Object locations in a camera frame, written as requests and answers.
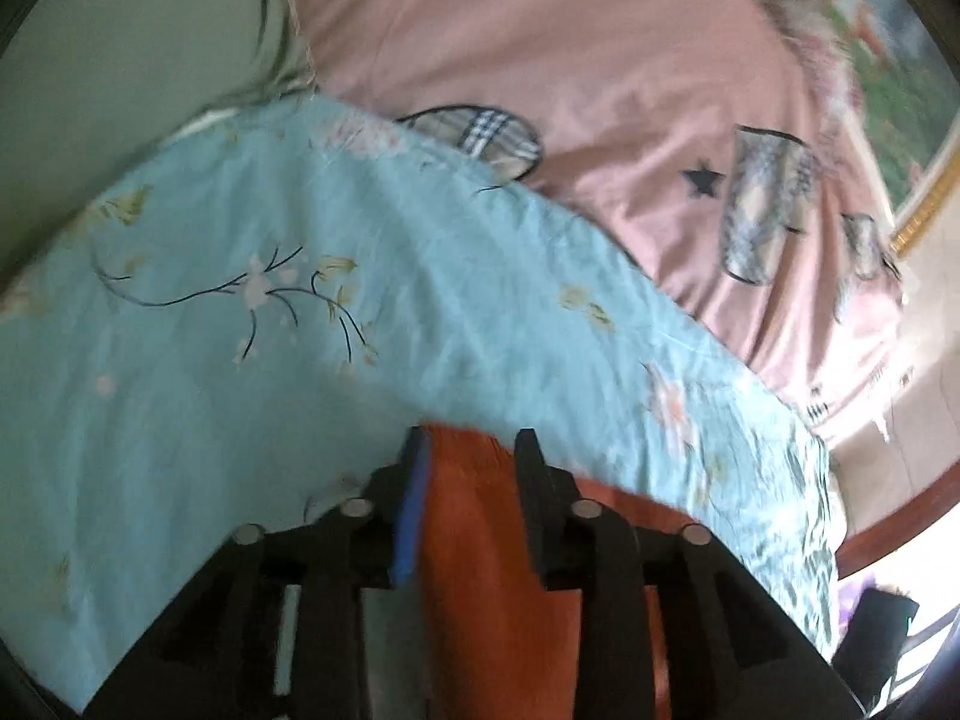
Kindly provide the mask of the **rust orange knit sweater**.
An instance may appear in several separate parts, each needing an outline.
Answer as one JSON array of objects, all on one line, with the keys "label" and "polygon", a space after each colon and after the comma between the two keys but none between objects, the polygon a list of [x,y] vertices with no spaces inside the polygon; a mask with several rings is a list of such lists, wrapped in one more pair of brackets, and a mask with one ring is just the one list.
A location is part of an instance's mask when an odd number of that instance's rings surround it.
[{"label": "rust orange knit sweater", "polygon": [[579,595],[532,569],[511,450],[430,424],[421,603],[433,718],[569,718]]}]

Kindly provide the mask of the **light blue floral quilt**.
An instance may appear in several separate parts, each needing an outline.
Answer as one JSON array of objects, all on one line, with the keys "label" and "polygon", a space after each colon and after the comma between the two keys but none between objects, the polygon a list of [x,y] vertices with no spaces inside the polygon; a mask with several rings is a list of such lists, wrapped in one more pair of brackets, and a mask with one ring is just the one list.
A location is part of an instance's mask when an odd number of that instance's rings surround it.
[{"label": "light blue floral quilt", "polygon": [[298,94],[182,135],[2,296],[2,635],[83,707],[233,528],[355,494],[412,424],[701,520],[818,650],[828,454],[600,229]]}]

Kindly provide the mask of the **dark wooden bed frame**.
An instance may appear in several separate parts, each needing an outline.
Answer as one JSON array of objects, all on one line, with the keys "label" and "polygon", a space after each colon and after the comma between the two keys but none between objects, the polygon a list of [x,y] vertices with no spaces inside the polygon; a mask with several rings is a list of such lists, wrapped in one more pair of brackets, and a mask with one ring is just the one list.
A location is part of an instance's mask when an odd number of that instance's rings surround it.
[{"label": "dark wooden bed frame", "polygon": [[864,532],[848,536],[836,553],[838,577],[846,578],[900,550],[931,528],[958,504],[958,465],[951,466],[928,489],[901,505]]}]

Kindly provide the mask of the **pink plaid-heart duvet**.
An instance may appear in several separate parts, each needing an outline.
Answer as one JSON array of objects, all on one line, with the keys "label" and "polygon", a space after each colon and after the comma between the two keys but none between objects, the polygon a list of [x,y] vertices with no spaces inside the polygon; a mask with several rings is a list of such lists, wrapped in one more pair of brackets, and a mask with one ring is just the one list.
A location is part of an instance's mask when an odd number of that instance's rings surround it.
[{"label": "pink plaid-heart duvet", "polygon": [[291,0],[325,93],[444,132],[496,109],[535,192],[827,421],[901,320],[848,55],[818,0]]}]

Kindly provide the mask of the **sage green pillow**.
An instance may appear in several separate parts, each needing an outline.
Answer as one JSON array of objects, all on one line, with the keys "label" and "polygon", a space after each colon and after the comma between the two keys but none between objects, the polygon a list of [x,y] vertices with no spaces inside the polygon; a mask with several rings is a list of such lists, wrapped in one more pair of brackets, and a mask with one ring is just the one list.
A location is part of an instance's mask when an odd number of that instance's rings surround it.
[{"label": "sage green pillow", "polygon": [[2,277],[153,146],[306,76],[288,0],[2,0]]}]

